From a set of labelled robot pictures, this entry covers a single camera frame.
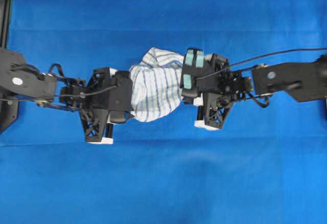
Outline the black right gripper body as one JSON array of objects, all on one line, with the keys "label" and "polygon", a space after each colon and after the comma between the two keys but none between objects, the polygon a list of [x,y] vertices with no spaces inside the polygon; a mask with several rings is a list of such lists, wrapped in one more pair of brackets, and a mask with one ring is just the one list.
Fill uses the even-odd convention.
[{"label": "black right gripper body", "polygon": [[242,71],[232,72],[228,59],[218,54],[204,57],[203,74],[210,75],[196,81],[199,97],[193,104],[198,106],[195,127],[220,130],[233,104],[245,100],[252,91],[251,77],[243,77]]}]

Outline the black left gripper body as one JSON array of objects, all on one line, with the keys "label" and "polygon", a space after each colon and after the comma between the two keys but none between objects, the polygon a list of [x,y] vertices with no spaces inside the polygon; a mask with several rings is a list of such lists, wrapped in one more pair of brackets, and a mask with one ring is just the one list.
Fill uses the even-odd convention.
[{"label": "black left gripper body", "polygon": [[113,124],[107,119],[109,92],[116,88],[110,85],[110,77],[116,72],[111,68],[95,69],[89,81],[72,79],[60,90],[60,102],[79,114],[86,143],[113,144]]}]

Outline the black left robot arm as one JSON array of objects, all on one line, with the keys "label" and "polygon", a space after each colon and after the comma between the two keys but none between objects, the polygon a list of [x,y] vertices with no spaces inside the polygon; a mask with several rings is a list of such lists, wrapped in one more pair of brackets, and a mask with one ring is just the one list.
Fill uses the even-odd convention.
[{"label": "black left robot arm", "polygon": [[111,83],[110,69],[93,72],[90,83],[64,75],[60,64],[47,73],[28,64],[21,53],[1,48],[1,132],[18,119],[20,102],[39,107],[79,113],[85,141],[95,145],[113,144],[110,110],[101,98],[108,98],[119,83]]}]

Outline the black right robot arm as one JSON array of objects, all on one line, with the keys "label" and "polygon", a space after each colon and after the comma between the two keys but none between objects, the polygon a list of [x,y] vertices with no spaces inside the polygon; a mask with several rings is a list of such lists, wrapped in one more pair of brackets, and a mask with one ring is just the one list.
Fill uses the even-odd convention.
[{"label": "black right robot arm", "polygon": [[254,65],[249,77],[230,68],[228,59],[217,54],[204,56],[196,49],[186,54],[181,87],[198,107],[196,127],[219,130],[236,102],[252,100],[266,108],[280,91],[297,102],[326,99],[326,55],[313,62]]}]

